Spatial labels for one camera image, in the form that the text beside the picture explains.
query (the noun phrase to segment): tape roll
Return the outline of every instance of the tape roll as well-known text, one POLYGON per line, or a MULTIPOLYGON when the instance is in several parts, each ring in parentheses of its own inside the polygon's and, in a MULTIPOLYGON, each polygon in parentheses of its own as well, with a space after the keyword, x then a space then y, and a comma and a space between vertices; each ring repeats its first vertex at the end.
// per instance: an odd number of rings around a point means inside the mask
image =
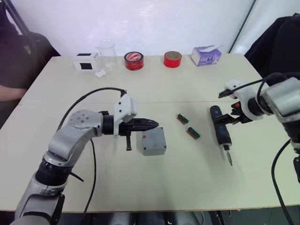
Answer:
POLYGON ((179 52, 166 52, 164 56, 164 65, 170 68, 176 68, 181 63, 182 55, 179 52))
POLYGON ((124 59, 125 67, 129 70, 138 70, 144 66, 144 56, 139 52, 128 52, 124 59))

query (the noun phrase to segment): black handle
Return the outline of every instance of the black handle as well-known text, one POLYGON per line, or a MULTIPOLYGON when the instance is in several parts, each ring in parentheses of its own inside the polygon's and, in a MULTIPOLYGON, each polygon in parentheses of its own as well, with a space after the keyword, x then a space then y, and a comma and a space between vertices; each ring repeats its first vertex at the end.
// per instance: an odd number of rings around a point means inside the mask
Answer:
POLYGON ((221 144, 231 144, 231 138, 229 135, 229 132, 226 128, 226 125, 218 125, 215 122, 215 118, 222 116, 222 111, 219 106, 214 105, 210 108, 210 116, 212 118, 212 121, 214 123, 216 136, 217 136, 217 142, 219 145, 221 144))

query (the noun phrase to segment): floor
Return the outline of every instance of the floor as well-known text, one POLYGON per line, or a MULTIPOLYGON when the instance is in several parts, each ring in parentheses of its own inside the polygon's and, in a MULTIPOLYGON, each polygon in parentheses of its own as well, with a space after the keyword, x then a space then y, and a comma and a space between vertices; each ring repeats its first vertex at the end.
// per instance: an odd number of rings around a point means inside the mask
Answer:
MULTIPOLYGON (((294 225, 300 225, 300 206, 290 206, 288 211, 294 225)), ((0 212, 0 225, 13 221, 13 212, 0 212)), ((88 214, 85 225, 213 225, 209 212, 161 213, 97 213, 88 214)), ((222 212, 225 225, 287 225, 281 208, 222 212)), ((64 213, 59 225, 78 225, 82 214, 64 213)))

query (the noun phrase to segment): white table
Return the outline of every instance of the white table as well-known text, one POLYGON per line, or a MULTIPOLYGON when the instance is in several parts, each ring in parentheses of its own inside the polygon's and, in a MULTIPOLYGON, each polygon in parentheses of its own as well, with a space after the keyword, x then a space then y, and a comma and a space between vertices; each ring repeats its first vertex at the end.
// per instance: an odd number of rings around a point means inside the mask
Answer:
MULTIPOLYGON (((223 113, 230 112, 232 102, 217 99, 226 81, 239 77, 248 82, 259 78, 246 59, 241 55, 223 55, 217 65, 192 67, 184 57, 181 67, 172 70, 161 67, 159 59, 158 56, 146 57, 145 67, 140 72, 119 68, 122 74, 114 73, 105 78, 74 71, 69 58, 52 59, 0 130, 0 210, 15 210, 67 108, 84 93, 103 86, 128 90, 137 101, 138 117, 156 120, 164 127, 167 151, 163 156, 145 157, 137 147, 139 145, 135 145, 140 134, 132 134, 131 152, 125 150, 124 137, 94 138, 97 184, 89 211, 278 206, 270 168, 275 154, 288 139, 281 124, 275 117, 267 117, 248 124, 227 125, 233 142, 231 167, 224 151, 216 145, 209 119, 208 110, 212 105, 219 105, 223 113), (154 84, 159 77, 167 81, 172 75, 176 79, 169 79, 167 86, 163 82, 157 82, 154 88, 145 84, 154 84), (180 79, 187 85, 174 88, 180 79), (150 91, 156 94, 147 95, 150 91), (185 132, 176 113, 182 113, 190 120, 191 126, 202 135, 200 139, 194 140, 185 132)), ((97 97, 87 98, 75 110, 109 110, 112 113, 118 95, 112 91, 95 94, 97 97)), ((300 203, 294 156, 292 147, 287 147, 276 169, 278 185, 287 205, 300 203)), ((64 191, 64 212, 82 212, 89 197, 93 179, 89 143, 73 171, 85 182, 69 178, 64 191)))

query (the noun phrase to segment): gray box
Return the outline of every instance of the gray box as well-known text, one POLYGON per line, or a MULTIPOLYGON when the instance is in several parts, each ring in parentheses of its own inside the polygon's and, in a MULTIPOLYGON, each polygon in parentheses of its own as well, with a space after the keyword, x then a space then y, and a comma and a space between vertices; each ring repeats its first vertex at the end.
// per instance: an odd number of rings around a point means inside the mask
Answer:
POLYGON ((142 132, 142 148, 145 156, 163 155, 167 148, 162 127, 142 132))

